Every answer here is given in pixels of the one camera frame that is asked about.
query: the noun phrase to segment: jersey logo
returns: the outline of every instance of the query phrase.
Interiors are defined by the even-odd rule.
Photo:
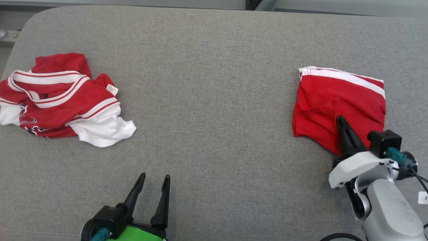
[[[19,115],[19,125],[22,124],[33,124],[37,122],[37,119],[34,117],[26,116],[27,105],[21,104],[21,114]]]
[[[19,125],[26,124],[26,126],[28,126],[28,124],[37,123],[37,119],[36,118],[25,115],[25,113],[27,112],[27,107],[28,107],[27,105],[21,104],[21,114],[19,115]],[[47,130],[51,129],[51,128],[49,128],[49,129],[42,129],[42,128],[38,127],[38,126],[23,127],[23,128],[26,129],[28,131],[28,133],[36,135],[36,136],[38,136],[37,133],[40,134],[41,132],[44,132],[44,131],[47,131]]]

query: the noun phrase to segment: red shorts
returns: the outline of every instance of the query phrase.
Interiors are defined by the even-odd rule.
[[[382,80],[314,66],[299,72],[294,136],[308,136],[341,155],[338,116],[345,117],[366,147],[370,145],[370,131],[383,131],[386,102]]]

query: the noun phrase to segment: red fabric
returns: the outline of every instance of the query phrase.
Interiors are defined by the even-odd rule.
[[[11,76],[14,80],[13,83],[8,79],[0,82],[0,101],[3,99],[4,103],[21,105],[19,117],[21,128],[38,136],[48,138],[77,136],[71,127],[65,125],[77,118],[77,115],[94,111],[93,108],[99,103],[114,97],[106,90],[107,85],[114,86],[106,74],[100,74],[95,80],[87,78],[91,78],[91,72],[83,54],[69,53],[38,57],[36,65],[31,71],[32,73],[15,72]],[[77,71],[78,73],[57,73],[64,71]],[[52,73],[52,75],[40,76],[33,75],[34,73]],[[43,81],[46,81],[47,78],[55,83],[45,84]],[[47,99],[47,101],[32,101],[27,93],[17,91],[17,87],[36,93],[39,100]],[[70,89],[75,92],[58,97]],[[64,103],[55,104],[62,99],[67,100]],[[40,104],[51,104],[52,106],[41,108]]]
[[[353,76],[383,90],[380,81]],[[385,113],[385,98],[372,89],[339,78],[301,75],[293,113],[293,132],[294,136],[308,136],[331,152],[341,155],[336,126],[338,116],[343,115],[369,147],[367,135],[372,130],[383,131]]]

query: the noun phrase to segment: black bracket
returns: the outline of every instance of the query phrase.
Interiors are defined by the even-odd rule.
[[[357,136],[355,131],[346,121],[345,117],[338,116],[336,119],[336,124],[339,133],[340,150],[342,156],[333,161],[332,169],[334,169],[337,164],[339,164],[339,162],[345,160],[346,158],[351,157],[357,154],[358,152],[368,151],[367,147]]]
[[[262,0],[245,0],[245,10],[254,11]]]

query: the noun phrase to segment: teal connector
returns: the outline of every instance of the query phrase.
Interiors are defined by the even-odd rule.
[[[394,147],[390,147],[387,149],[386,156],[398,162],[399,164],[404,164],[404,160],[407,159],[406,155],[404,155],[401,151],[397,150]]]
[[[106,228],[101,228],[100,231],[91,239],[91,241],[106,241],[110,237]]]

